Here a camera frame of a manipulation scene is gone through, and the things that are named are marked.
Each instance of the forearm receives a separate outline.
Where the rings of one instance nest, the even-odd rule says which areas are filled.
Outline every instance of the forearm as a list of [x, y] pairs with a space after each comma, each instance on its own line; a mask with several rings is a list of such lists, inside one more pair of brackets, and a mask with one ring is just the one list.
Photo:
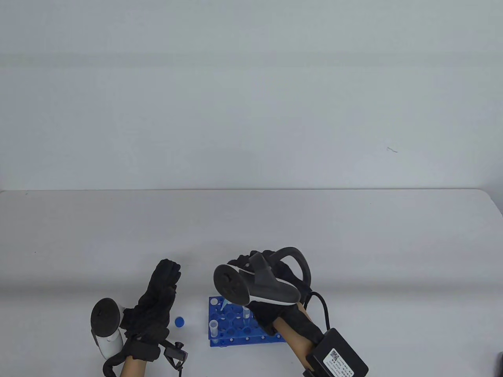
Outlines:
[[133, 359], [133, 357], [128, 356], [122, 367], [120, 377], [144, 377], [146, 366], [146, 361]]
[[[299, 306], [299, 309], [306, 315], [306, 317], [309, 318], [303, 306], [300, 303], [298, 303], [297, 305]], [[273, 322], [273, 326], [286, 340], [304, 368], [312, 369], [306, 360], [306, 355], [311, 353], [314, 348], [314, 344], [310, 340], [297, 334], [282, 318], [277, 318]]]

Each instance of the black glove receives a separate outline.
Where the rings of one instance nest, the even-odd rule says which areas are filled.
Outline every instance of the black glove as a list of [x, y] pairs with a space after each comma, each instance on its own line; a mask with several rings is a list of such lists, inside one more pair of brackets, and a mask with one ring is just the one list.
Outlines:
[[495, 377], [503, 377], [503, 352], [498, 355]]
[[[240, 255], [238, 259], [233, 259], [229, 261], [228, 264], [234, 265], [246, 271], [253, 272], [249, 258], [255, 253], [257, 253], [257, 251], [253, 250], [250, 255]], [[271, 250], [264, 250], [264, 252], [262, 253], [269, 264], [271, 264], [270, 257], [274, 253], [275, 252]], [[271, 265], [271, 270], [276, 278], [293, 284], [300, 291], [301, 303], [304, 303], [306, 296], [311, 292], [310, 286], [308, 286], [301, 279], [295, 276], [290, 267], [282, 261], [278, 261], [275, 264]], [[278, 317], [282, 317], [283, 314], [285, 314], [287, 311], [298, 311], [297, 304], [285, 306], [251, 301], [246, 307], [253, 312], [257, 323], [269, 335], [274, 335], [276, 333], [276, 329], [273, 327], [273, 322]]]
[[180, 265], [163, 259], [153, 272], [147, 291], [133, 309], [124, 309], [120, 327], [126, 330], [126, 343], [122, 350], [105, 361], [105, 377], [116, 377], [112, 367], [121, 364], [126, 357], [154, 361], [159, 358], [159, 343], [170, 333], [170, 310], [175, 301]]

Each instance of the blue bottle cap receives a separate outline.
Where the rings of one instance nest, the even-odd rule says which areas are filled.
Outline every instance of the blue bottle cap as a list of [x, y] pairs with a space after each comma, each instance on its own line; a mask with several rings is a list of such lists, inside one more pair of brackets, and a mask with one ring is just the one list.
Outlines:
[[182, 317], [176, 317], [175, 318], [175, 326], [176, 327], [183, 327], [185, 325], [185, 320]]

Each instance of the label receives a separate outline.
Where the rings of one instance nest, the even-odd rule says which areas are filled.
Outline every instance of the label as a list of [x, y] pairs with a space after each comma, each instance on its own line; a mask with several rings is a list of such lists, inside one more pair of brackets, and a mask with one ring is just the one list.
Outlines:
[[334, 377], [353, 377], [355, 372], [349, 367], [335, 348], [323, 359], [323, 364], [332, 372]]

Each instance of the black cable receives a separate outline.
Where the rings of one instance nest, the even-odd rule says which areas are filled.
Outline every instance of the black cable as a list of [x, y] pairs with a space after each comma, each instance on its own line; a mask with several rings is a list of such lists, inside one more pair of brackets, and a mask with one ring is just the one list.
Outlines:
[[330, 321], [328, 318], [328, 308], [326, 306], [325, 300], [318, 292], [311, 291], [307, 294], [306, 301], [304, 302], [304, 309], [307, 309], [307, 304], [309, 304], [309, 301], [311, 301], [311, 297], [313, 297], [313, 296], [318, 297], [321, 302], [321, 305], [323, 305], [323, 311], [325, 313], [325, 325], [326, 325], [326, 329], [328, 331], [328, 330], [330, 330]]

